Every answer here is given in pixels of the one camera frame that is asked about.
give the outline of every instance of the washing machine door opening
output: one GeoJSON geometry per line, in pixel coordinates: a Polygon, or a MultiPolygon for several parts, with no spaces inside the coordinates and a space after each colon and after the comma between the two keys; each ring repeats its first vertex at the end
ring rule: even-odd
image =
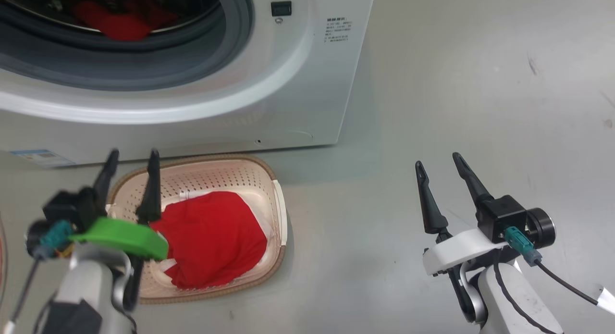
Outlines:
{"type": "Polygon", "coordinates": [[[253,25],[251,0],[191,2],[198,2],[192,13],[143,40],[118,41],[67,14],[2,1],[0,67],[46,82],[106,91],[189,84],[229,64],[248,43],[253,25]]]}

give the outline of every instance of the basket handle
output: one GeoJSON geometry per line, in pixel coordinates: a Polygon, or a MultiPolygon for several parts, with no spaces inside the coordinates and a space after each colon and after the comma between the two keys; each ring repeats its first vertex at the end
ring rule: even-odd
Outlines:
{"type": "Polygon", "coordinates": [[[280,240],[282,246],[286,246],[286,239],[288,238],[288,216],[286,214],[286,202],[284,202],[284,194],[282,193],[282,187],[277,180],[273,181],[275,202],[277,202],[277,218],[280,227],[280,240]]]}

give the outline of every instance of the robotic arm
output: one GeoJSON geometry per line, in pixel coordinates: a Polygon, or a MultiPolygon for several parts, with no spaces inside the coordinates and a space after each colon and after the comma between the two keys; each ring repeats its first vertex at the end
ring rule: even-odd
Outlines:
{"type": "MultiPolygon", "coordinates": [[[[166,240],[149,228],[160,219],[160,157],[152,150],[149,179],[137,223],[107,218],[106,200],[116,172],[119,152],[113,150],[92,187],[78,193],[60,191],[44,206],[45,220],[31,225],[26,236],[33,268],[11,320],[4,328],[10,334],[40,261],[72,250],[68,273],[48,302],[43,334],[136,334],[130,313],[138,302],[143,264],[167,257],[166,240]]],[[[35,334],[39,332],[39,321],[35,334]]]]}
{"type": "Polygon", "coordinates": [[[558,278],[542,265],[539,248],[555,242],[555,225],[544,210],[526,210],[511,196],[494,198],[459,153],[453,154],[459,176],[466,181],[476,207],[478,227],[450,234],[429,189],[429,177],[416,163],[417,183],[425,233],[437,234],[436,245],[425,249],[428,275],[447,274],[470,323],[481,334],[562,334],[563,330],[529,285],[517,264],[523,256],[577,295],[615,314],[615,297],[606,289],[593,299],[558,278]],[[481,269],[469,278],[468,273],[481,269]]]}

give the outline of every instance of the green bracket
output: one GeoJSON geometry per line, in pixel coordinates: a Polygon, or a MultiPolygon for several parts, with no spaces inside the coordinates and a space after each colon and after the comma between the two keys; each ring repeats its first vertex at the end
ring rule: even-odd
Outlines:
{"type": "Polygon", "coordinates": [[[72,242],[92,242],[120,249],[146,260],[167,258],[169,243],[148,226],[101,217],[83,234],[73,234],[72,242]]]}

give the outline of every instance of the blue and white sticker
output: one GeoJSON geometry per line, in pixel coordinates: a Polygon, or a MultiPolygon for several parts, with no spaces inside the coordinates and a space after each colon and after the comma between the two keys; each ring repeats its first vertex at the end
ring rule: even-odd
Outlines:
{"type": "Polygon", "coordinates": [[[62,167],[74,165],[73,161],[66,159],[55,152],[46,149],[38,150],[15,150],[10,152],[13,155],[32,161],[41,167],[62,167]]]}

